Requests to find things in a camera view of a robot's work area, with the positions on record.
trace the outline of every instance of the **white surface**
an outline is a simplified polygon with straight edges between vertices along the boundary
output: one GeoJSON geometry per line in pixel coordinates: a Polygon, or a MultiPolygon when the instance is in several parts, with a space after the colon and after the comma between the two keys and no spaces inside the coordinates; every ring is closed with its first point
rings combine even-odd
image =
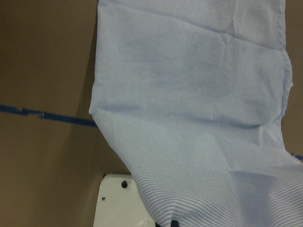
{"type": "Polygon", "coordinates": [[[109,174],[103,178],[94,227],[155,227],[131,176],[109,174]],[[123,181],[127,182],[127,188],[121,187],[123,181]]]}

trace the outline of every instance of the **blue tape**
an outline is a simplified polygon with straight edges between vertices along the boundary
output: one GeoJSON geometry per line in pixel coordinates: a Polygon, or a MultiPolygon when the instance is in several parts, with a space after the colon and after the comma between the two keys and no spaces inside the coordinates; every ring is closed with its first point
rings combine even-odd
{"type": "Polygon", "coordinates": [[[36,114],[39,116],[39,118],[43,118],[43,119],[97,127],[96,123],[92,120],[86,120],[86,119],[76,118],[76,117],[68,117],[68,116],[63,116],[63,115],[59,115],[59,114],[41,112],[41,111],[36,111],[36,110],[18,109],[14,106],[0,105],[0,112],[6,112],[6,113],[10,113],[10,114],[19,114],[19,115],[23,115],[23,116],[29,116],[29,115],[36,114]]]}
{"type": "Polygon", "coordinates": [[[297,159],[299,159],[299,160],[303,160],[303,156],[301,156],[301,155],[294,155],[297,159]]]}

